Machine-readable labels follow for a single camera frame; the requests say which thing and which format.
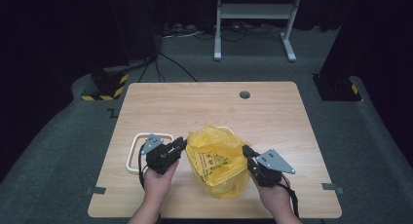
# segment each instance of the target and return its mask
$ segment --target human arm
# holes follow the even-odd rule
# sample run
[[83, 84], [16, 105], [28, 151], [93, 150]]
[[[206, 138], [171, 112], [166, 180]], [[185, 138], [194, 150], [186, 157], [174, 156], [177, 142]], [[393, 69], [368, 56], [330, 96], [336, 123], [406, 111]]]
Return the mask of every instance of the human arm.
[[128, 222], [129, 224], [154, 224], [157, 222], [164, 199], [170, 190], [172, 177], [178, 163], [179, 161], [176, 161], [164, 174], [158, 174], [151, 168], [145, 171], [145, 197]]
[[[258, 189], [262, 205], [264, 205], [274, 217], [278, 224], [298, 224], [300, 219], [294, 214], [291, 207], [290, 197], [281, 186], [261, 187], [253, 176], [252, 180]], [[289, 181], [282, 177], [280, 184], [287, 186]]]

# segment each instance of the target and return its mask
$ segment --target wooden table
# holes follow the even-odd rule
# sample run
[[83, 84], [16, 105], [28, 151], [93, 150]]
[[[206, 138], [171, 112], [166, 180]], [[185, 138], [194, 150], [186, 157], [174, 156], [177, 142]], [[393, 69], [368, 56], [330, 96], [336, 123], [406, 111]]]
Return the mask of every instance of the wooden table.
[[[241, 98], [242, 91], [249, 92], [250, 98]], [[291, 82], [131, 84], [96, 183], [106, 190], [93, 194], [89, 215], [130, 217], [141, 204], [144, 191], [138, 176], [126, 168], [138, 133], [164, 132], [186, 138], [189, 131], [199, 131], [206, 124], [230, 128], [259, 153], [274, 148], [296, 170], [296, 174], [286, 176], [297, 194], [300, 217], [341, 216], [335, 192], [322, 189], [321, 184], [331, 180], [300, 94]], [[162, 216], [271, 217], [251, 180], [236, 198], [210, 197], [196, 179], [185, 152]]]

